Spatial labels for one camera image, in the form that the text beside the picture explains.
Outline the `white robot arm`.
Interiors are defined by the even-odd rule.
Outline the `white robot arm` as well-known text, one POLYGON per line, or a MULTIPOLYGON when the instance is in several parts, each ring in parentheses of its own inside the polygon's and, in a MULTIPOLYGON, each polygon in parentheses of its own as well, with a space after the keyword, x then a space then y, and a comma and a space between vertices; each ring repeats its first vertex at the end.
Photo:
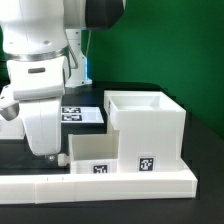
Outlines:
POLYGON ((126 0, 0 0, 10 80, 0 93, 0 115, 22 120, 33 154, 60 152, 62 96, 90 83, 80 31, 111 28, 125 6, 126 0))

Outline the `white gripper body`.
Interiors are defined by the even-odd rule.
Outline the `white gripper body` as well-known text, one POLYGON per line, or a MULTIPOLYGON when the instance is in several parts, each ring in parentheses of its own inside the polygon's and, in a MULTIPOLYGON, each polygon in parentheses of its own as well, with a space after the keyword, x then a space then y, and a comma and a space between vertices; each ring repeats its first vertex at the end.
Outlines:
POLYGON ((7 121, 20 116, 34 155, 59 153, 67 58, 60 56, 34 62, 9 60, 7 69, 10 83, 0 94, 0 114, 7 121))

